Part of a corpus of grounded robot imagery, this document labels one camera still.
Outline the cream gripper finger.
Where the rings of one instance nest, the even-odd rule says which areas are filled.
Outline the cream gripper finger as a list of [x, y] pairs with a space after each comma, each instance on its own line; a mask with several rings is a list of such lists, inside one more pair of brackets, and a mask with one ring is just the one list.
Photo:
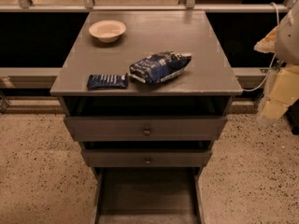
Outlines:
[[276, 26], [262, 40], [255, 44], [254, 49], [261, 53], [274, 53], [277, 33], [278, 27]]

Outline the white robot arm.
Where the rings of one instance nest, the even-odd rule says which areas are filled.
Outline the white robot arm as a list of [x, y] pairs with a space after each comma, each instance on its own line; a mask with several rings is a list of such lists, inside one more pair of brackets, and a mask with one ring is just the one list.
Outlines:
[[280, 119], [299, 100], [299, 2], [254, 46], [261, 53], [274, 53], [286, 63], [265, 85], [262, 119]]

